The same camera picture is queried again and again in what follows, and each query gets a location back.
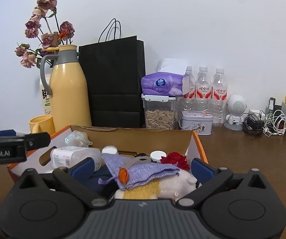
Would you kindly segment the yellow plush toy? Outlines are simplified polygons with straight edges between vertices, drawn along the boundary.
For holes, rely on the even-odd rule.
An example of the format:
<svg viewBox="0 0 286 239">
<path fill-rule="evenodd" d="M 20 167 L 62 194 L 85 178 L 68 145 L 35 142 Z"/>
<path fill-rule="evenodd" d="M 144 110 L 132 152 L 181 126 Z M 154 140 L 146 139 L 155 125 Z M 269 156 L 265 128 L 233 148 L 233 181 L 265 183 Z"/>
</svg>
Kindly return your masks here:
<svg viewBox="0 0 286 239">
<path fill-rule="evenodd" d="M 188 171 L 153 179 L 151 182 L 130 190 L 117 190 L 114 199 L 120 200 L 157 200 L 171 199 L 178 201 L 200 186 L 199 181 Z"/>
</svg>

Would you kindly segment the red artificial rose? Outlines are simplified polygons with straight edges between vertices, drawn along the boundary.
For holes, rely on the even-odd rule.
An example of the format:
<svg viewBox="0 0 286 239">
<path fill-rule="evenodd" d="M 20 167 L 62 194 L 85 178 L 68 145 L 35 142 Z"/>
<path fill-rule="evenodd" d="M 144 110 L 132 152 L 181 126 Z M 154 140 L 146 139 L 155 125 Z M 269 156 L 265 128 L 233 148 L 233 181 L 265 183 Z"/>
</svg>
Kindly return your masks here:
<svg viewBox="0 0 286 239">
<path fill-rule="evenodd" d="M 162 164 L 172 164 L 172 165 L 176 165 L 177 167 L 179 167 L 180 169 L 189 171 L 190 170 L 190 166 L 187 162 L 186 156 L 181 155 L 178 152 L 172 152 L 167 154 L 166 157 L 161 157 L 160 162 Z"/>
</svg>

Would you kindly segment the iridescent ball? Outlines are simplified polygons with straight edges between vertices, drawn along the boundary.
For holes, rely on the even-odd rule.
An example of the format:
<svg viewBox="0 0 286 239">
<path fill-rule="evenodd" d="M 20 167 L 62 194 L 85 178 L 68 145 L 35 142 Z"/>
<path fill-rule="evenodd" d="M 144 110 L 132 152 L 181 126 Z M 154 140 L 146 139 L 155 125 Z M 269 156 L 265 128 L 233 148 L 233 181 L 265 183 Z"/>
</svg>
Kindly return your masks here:
<svg viewBox="0 0 286 239">
<path fill-rule="evenodd" d="M 87 133 L 80 131 L 72 131 L 65 138 L 65 145 L 75 147 L 91 147 L 93 143 L 89 140 Z"/>
</svg>

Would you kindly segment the large white ribbed cap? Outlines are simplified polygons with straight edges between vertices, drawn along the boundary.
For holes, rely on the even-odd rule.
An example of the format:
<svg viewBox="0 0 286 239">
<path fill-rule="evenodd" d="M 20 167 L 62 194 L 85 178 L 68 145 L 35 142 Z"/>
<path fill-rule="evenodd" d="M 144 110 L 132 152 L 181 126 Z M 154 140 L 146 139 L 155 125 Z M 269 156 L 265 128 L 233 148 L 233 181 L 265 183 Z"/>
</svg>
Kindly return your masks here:
<svg viewBox="0 0 286 239">
<path fill-rule="evenodd" d="M 118 149 L 115 146 L 105 146 L 102 149 L 102 154 L 118 155 Z"/>
</svg>

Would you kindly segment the dried orange leaf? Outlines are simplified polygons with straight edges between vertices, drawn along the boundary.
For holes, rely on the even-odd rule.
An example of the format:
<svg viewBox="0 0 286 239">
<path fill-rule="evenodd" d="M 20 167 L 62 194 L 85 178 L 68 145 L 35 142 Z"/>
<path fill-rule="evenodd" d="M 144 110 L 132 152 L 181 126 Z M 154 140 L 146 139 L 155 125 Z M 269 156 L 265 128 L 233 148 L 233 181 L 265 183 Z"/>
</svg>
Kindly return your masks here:
<svg viewBox="0 0 286 239">
<path fill-rule="evenodd" d="M 118 179 L 120 183 L 123 184 L 124 186 L 127 184 L 129 180 L 129 174 L 125 167 L 120 167 L 119 173 L 118 173 Z"/>
</svg>

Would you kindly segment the translucent silicone piece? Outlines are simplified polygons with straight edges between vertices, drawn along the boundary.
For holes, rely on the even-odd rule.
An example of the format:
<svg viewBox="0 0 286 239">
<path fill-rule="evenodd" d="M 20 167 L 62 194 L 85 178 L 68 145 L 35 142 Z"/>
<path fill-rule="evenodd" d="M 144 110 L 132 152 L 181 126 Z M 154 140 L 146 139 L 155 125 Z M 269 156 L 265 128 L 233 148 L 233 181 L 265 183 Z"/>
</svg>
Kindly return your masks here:
<svg viewBox="0 0 286 239">
<path fill-rule="evenodd" d="M 131 166 L 135 164 L 149 164 L 149 163 L 153 163 L 153 161 L 148 155 L 135 157 L 132 160 L 125 162 L 125 168 L 129 169 Z"/>
</svg>

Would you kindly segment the white jar cap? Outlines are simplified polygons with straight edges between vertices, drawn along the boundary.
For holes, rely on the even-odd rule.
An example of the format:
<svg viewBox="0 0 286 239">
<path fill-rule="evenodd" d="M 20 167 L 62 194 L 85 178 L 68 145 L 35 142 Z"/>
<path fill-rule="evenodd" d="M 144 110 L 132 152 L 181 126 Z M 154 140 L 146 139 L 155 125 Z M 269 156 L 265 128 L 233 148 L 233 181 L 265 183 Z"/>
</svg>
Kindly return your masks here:
<svg viewBox="0 0 286 239">
<path fill-rule="evenodd" d="M 150 158 L 155 162 L 160 162 L 167 154 L 164 151 L 153 151 L 150 153 Z"/>
</svg>

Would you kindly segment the purple knitted cloth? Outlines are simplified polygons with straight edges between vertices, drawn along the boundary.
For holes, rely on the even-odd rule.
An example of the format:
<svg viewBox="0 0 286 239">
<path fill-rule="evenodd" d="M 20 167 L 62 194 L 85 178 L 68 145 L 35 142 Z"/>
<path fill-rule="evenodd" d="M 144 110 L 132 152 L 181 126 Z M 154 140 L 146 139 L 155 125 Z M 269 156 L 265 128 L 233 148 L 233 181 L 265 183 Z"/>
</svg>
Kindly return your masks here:
<svg viewBox="0 0 286 239">
<path fill-rule="evenodd" d="M 125 162 L 130 161 L 133 158 L 124 157 L 121 155 L 103 154 L 102 158 L 105 165 L 108 167 L 112 178 L 102 181 L 99 179 L 99 184 L 108 184 L 110 181 L 115 180 L 120 190 L 130 190 L 138 186 L 143 186 L 149 183 L 153 179 L 159 179 L 169 175 L 178 174 L 180 168 L 172 164 L 135 164 L 127 169 L 129 174 L 129 180 L 124 186 L 118 179 L 118 173 L 120 167 L 125 167 Z"/>
</svg>

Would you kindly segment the yellow ceramic mug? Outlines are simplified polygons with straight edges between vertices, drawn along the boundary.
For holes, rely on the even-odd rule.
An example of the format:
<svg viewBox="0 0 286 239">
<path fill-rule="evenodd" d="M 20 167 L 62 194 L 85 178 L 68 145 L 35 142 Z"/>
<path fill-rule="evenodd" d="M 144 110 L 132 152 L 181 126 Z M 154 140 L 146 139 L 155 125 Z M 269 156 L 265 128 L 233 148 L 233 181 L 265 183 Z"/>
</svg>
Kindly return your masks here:
<svg viewBox="0 0 286 239">
<path fill-rule="evenodd" d="M 32 134 L 47 132 L 52 135 L 55 133 L 53 118 L 49 114 L 32 118 L 29 121 L 29 126 Z"/>
</svg>

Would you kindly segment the white milk carton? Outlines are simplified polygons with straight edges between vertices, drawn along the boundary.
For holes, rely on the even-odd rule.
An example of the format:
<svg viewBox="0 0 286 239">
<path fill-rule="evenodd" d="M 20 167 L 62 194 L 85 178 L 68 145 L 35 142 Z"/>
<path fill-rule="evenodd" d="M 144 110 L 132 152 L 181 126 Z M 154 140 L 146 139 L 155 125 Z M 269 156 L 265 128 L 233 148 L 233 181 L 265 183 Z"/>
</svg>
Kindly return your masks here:
<svg viewBox="0 0 286 239">
<path fill-rule="evenodd" d="M 48 93 L 46 92 L 42 81 L 40 81 L 40 91 L 41 91 L 41 99 L 42 99 L 42 106 L 44 110 L 44 114 L 51 114 L 51 102 Z"/>
</svg>

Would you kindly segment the white tin box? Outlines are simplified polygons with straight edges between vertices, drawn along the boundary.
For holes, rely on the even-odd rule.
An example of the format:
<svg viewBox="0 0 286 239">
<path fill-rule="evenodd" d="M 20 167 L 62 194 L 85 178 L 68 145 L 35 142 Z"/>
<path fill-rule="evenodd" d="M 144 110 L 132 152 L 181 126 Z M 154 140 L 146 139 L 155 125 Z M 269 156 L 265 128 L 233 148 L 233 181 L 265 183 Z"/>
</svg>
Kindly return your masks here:
<svg viewBox="0 0 286 239">
<path fill-rule="evenodd" d="M 179 126 L 181 130 L 196 131 L 198 135 L 211 135 L 213 116 L 207 112 L 182 111 Z"/>
</svg>

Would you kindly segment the yellow thermos jug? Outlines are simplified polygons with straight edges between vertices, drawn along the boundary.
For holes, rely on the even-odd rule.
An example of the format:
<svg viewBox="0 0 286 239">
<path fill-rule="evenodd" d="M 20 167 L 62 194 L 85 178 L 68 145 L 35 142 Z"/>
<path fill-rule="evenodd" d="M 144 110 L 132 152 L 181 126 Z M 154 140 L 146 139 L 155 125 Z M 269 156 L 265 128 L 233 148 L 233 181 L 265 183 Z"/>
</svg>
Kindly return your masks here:
<svg viewBox="0 0 286 239">
<path fill-rule="evenodd" d="M 91 126 L 86 77 L 78 61 L 76 45 L 46 48 L 40 62 L 40 78 L 50 96 L 56 131 L 66 126 Z"/>
</svg>

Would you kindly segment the red cardboard pumpkin box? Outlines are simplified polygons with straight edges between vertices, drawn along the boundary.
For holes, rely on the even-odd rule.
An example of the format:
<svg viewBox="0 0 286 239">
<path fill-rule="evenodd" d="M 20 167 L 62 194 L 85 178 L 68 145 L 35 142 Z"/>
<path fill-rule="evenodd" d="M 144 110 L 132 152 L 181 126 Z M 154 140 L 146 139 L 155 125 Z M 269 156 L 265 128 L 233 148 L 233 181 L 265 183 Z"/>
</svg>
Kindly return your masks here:
<svg viewBox="0 0 286 239">
<path fill-rule="evenodd" d="M 29 151 L 25 162 L 9 164 L 8 172 L 12 180 L 17 181 L 27 168 L 34 168 L 41 174 L 52 171 L 50 163 L 45 166 L 40 164 L 40 157 L 53 147 L 64 147 L 65 139 L 72 131 L 85 132 L 93 143 L 93 147 L 99 149 L 105 146 L 115 146 L 119 153 L 129 155 L 134 153 L 150 154 L 156 150 L 166 153 L 178 152 L 185 155 L 188 162 L 194 158 L 208 162 L 200 138 L 195 131 L 71 125 L 51 135 L 49 146 Z"/>
</svg>

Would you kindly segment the water bottle left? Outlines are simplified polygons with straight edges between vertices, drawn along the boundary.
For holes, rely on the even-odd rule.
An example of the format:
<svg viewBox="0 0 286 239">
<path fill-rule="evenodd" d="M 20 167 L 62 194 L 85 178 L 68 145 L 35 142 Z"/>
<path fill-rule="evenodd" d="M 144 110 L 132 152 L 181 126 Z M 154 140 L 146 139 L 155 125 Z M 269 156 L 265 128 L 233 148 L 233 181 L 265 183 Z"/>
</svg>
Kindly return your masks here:
<svg viewBox="0 0 286 239">
<path fill-rule="evenodd" d="M 186 74 L 188 75 L 188 93 L 181 100 L 181 110 L 191 111 L 195 106 L 195 78 L 191 66 L 187 66 Z"/>
</svg>

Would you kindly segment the water bottle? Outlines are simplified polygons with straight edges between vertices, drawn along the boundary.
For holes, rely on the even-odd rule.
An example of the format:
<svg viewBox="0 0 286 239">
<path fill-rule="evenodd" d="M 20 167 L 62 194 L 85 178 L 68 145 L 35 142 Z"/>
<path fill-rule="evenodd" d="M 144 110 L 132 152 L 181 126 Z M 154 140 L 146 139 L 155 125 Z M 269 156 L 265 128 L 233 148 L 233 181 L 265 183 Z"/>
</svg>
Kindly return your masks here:
<svg viewBox="0 0 286 239">
<path fill-rule="evenodd" d="M 181 100 L 181 110 L 191 111 L 195 106 L 195 78 L 191 66 L 187 66 L 186 74 L 188 75 L 188 93 Z"/>
<path fill-rule="evenodd" d="M 225 77 L 225 69 L 216 68 L 216 73 L 212 81 L 212 116 L 214 126 L 222 126 L 224 124 L 227 89 L 228 83 Z"/>
<path fill-rule="evenodd" d="M 212 84 L 210 77 L 208 76 L 207 66 L 199 67 L 195 88 L 196 110 L 200 112 L 208 112 L 212 97 Z"/>
</svg>

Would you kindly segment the clear seed container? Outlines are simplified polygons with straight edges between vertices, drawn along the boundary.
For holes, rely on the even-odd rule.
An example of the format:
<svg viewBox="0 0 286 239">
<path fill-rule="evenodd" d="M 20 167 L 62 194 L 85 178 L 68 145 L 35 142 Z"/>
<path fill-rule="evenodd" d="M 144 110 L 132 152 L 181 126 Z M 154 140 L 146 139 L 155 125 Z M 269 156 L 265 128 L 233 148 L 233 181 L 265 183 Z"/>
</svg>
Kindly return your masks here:
<svg viewBox="0 0 286 239">
<path fill-rule="evenodd" d="M 176 97 L 141 95 L 147 129 L 176 129 L 178 106 Z"/>
</svg>

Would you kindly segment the white robot figurine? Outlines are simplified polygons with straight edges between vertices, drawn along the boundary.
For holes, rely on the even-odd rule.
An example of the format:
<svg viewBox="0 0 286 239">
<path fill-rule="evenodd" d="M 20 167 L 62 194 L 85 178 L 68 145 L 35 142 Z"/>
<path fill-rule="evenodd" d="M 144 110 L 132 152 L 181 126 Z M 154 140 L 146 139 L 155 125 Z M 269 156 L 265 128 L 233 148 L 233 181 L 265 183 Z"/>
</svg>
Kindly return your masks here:
<svg viewBox="0 0 286 239">
<path fill-rule="evenodd" d="M 243 96 L 233 94 L 227 101 L 228 114 L 225 117 L 224 126 L 232 131 L 242 131 L 243 116 L 247 108 L 246 100 Z"/>
</svg>

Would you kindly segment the water bottle right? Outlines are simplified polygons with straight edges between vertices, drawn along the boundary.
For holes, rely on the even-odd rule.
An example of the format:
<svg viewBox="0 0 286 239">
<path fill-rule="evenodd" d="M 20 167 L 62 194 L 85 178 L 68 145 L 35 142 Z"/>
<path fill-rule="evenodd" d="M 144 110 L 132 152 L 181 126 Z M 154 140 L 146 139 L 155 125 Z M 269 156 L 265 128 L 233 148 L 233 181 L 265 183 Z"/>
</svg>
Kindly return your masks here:
<svg viewBox="0 0 286 239">
<path fill-rule="evenodd" d="M 225 69 L 216 68 L 216 73 L 212 81 L 212 116 L 214 126 L 222 126 L 224 124 L 227 89 L 228 83 L 225 77 Z"/>
</svg>

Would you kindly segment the water bottle middle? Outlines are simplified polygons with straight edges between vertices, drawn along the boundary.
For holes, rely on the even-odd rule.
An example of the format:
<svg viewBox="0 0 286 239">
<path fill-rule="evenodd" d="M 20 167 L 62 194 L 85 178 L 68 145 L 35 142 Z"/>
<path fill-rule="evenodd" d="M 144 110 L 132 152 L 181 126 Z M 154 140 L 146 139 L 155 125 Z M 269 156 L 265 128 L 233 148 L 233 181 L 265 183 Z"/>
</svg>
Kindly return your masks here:
<svg viewBox="0 0 286 239">
<path fill-rule="evenodd" d="M 212 97 L 212 84 L 210 77 L 208 76 L 207 66 L 199 67 L 195 88 L 196 110 L 200 112 L 208 112 Z"/>
</svg>

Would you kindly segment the purple tissue pack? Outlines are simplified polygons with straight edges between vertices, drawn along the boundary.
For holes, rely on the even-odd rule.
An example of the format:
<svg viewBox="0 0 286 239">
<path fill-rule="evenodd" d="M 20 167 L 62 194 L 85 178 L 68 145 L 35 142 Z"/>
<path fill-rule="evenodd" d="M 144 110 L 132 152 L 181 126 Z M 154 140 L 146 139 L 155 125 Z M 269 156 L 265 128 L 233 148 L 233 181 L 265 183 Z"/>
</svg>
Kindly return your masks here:
<svg viewBox="0 0 286 239">
<path fill-rule="evenodd" d="M 181 97 L 188 93 L 188 75 L 156 72 L 144 76 L 141 86 L 144 95 Z"/>
</svg>

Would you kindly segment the dried pink rose bouquet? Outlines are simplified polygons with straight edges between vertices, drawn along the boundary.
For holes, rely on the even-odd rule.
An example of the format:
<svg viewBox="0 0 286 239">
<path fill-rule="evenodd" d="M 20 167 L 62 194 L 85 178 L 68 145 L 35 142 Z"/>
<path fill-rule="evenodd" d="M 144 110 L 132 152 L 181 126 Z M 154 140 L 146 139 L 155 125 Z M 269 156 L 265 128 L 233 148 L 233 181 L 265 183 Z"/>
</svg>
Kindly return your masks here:
<svg viewBox="0 0 286 239">
<path fill-rule="evenodd" d="M 57 18 L 57 0 L 37 0 L 29 20 L 25 23 L 24 35 L 39 42 L 36 48 L 29 43 L 17 45 L 15 54 L 25 68 L 40 67 L 41 59 L 58 53 L 58 47 L 71 45 L 75 29 L 71 22 L 60 23 Z"/>
</svg>

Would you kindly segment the black paper bag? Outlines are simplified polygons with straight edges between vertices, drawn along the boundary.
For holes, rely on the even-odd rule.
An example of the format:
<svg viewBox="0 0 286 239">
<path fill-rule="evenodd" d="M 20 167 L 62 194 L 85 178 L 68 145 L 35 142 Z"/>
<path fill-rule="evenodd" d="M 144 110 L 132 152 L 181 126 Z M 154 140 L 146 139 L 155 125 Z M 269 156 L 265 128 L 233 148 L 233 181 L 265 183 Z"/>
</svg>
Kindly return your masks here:
<svg viewBox="0 0 286 239">
<path fill-rule="evenodd" d="M 141 128 L 141 79 L 146 74 L 144 42 L 136 36 L 105 40 L 78 49 L 95 127 Z"/>
</svg>

